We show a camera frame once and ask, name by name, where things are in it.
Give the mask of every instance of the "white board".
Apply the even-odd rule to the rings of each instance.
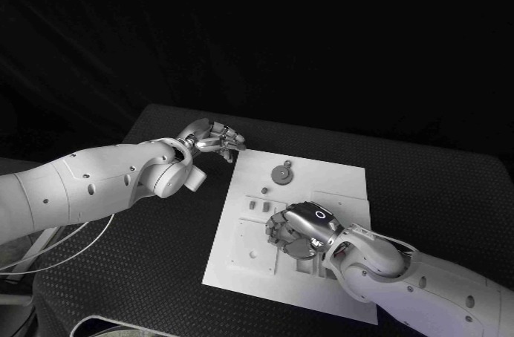
[[[279,186],[272,170],[286,160],[295,177],[290,184]],[[355,222],[371,228],[364,168],[250,149],[238,153],[202,283],[377,324],[375,305],[348,296],[319,259],[299,262],[267,242],[270,216],[286,205],[311,200],[344,216],[342,224]],[[264,202],[269,212],[263,212]]]

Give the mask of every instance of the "robotic hand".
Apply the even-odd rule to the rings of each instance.
[[[514,292],[358,224],[342,227],[313,202],[267,221],[269,243],[295,259],[322,254],[344,290],[427,336],[514,336]],[[403,246],[401,251],[391,242]]]
[[[0,244],[42,229],[104,218],[143,197],[169,197],[182,186],[196,191],[205,173],[194,157],[215,151],[231,163],[231,151],[246,150],[243,143],[233,128],[202,119],[176,139],[90,148],[0,176]]]

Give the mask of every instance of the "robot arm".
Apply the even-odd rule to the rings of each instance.
[[[274,214],[267,235],[296,259],[324,254],[324,267],[352,298],[377,303],[427,336],[514,336],[511,290],[360,225],[341,227],[316,203]]]
[[[196,191],[205,173],[194,156],[215,151],[231,162],[244,138],[208,119],[176,139],[91,148],[38,168],[0,176],[0,244],[42,229],[84,223],[129,209],[149,196]]]

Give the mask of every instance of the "dark backdrop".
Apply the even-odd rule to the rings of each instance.
[[[0,0],[0,156],[120,142],[160,103],[492,154],[513,173],[511,3]]]

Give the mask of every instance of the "black table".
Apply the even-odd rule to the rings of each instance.
[[[202,117],[235,128],[254,150],[364,167],[374,230],[514,287],[514,188],[494,157],[160,105],[146,108],[124,143],[175,137]],[[67,336],[91,315],[181,337],[417,336],[381,309],[373,326],[201,284],[234,165],[215,154],[195,164],[208,174],[198,192],[139,201],[91,249],[39,273],[43,336]],[[77,252],[105,222],[45,263]]]

